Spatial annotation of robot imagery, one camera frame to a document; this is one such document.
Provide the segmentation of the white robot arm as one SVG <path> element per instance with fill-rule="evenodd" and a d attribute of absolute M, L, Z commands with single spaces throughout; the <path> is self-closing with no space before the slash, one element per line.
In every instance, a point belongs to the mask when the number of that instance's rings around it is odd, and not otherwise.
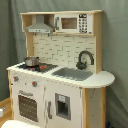
<path fill-rule="evenodd" d="M 5 107 L 0 108 L 0 117 L 4 115 Z M 39 126 L 31 125 L 16 120 L 5 121 L 0 128 L 40 128 Z"/>

